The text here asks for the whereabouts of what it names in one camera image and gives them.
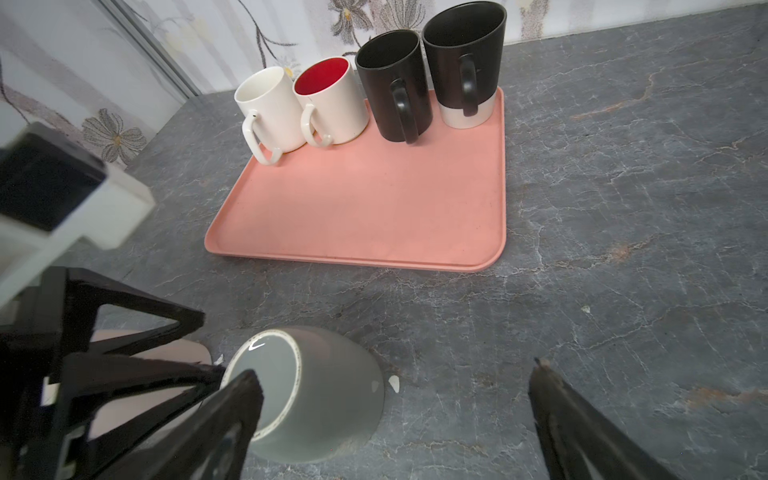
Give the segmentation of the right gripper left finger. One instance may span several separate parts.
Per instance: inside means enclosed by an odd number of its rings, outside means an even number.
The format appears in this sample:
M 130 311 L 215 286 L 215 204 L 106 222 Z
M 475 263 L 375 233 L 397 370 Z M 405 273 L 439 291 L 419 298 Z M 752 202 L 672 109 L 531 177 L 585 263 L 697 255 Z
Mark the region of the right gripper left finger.
M 252 370 L 239 374 L 154 446 L 131 453 L 101 479 L 238 479 L 264 402 Z

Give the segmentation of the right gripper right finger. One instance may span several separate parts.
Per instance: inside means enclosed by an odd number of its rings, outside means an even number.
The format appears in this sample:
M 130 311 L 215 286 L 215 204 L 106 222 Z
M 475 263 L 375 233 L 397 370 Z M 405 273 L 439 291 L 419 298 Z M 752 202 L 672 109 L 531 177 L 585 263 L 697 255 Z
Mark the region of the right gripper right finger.
M 551 479 L 675 479 L 591 403 L 537 358 L 528 396 Z

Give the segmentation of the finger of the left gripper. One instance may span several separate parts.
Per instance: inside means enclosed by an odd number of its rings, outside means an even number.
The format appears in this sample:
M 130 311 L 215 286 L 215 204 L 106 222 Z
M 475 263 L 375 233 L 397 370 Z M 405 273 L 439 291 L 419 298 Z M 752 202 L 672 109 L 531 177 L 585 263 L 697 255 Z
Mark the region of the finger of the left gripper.
M 72 353 L 17 380 L 17 476 L 96 479 L 218 390 L 220 366 Z
M 205 314 L 84 268 L 48 268 L 39 284 L 54 358 L 72 353 L 134 355 L 180 340 Z

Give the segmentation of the small grey upside-down mug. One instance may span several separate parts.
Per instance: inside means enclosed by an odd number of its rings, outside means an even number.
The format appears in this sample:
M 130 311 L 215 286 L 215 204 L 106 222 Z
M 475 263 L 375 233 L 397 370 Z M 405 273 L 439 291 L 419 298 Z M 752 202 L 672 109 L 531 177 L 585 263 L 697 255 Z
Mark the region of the small grey upside-down mug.
M 253 453 L 280 464 L 326 461 L 362 448 L 382 417 L 385 382 L 373 355 L 325 329 L 265 330 L 235 353 L 222 382 L 252 371 L 264 401 Z

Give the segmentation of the cream ribbed mug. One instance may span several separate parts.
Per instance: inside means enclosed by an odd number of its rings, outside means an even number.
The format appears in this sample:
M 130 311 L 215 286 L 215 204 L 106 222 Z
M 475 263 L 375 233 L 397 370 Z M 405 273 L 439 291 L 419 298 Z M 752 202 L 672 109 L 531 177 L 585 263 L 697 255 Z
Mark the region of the cream ribbed mug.
M 268 67 L 248 77 L 236 89 L 234 100 L 244 115 L 242 135 L 260 164 L 276 165 L 285 153 L 306 144 L 300 126 L 302 107 L 282 67 Z

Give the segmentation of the white mug red inside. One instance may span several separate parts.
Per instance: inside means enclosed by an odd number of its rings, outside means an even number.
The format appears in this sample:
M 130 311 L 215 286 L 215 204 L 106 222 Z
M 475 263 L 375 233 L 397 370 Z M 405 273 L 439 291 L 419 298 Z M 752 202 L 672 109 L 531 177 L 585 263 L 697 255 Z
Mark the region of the white mug red inside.
M 301 132 L 312 147 L 350 142 L 368 126 L 370 114 L 345 57 L 310 66 L 295 80 L 293 92 L 302 107 Z

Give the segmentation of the black mug white rim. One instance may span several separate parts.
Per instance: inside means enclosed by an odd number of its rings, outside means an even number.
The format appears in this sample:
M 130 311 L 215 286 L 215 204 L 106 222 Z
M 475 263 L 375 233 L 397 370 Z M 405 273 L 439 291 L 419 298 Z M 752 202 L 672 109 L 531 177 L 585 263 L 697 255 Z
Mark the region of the black mug white rim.
M 380 34 L 358 50 L 355 65 L 381 136 L 416 143 L 433 119 L 419 34 Z

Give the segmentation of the grey mug white base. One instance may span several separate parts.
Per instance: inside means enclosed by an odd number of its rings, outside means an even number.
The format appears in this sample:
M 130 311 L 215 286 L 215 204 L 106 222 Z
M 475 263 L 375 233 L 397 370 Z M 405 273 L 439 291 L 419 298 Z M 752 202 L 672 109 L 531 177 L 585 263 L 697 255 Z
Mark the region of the grey mug white base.
M 443 122 L 470 129 L 487 121 L 496 104 L 507 11 L 473 1 L 430 19 L 422 30 Z

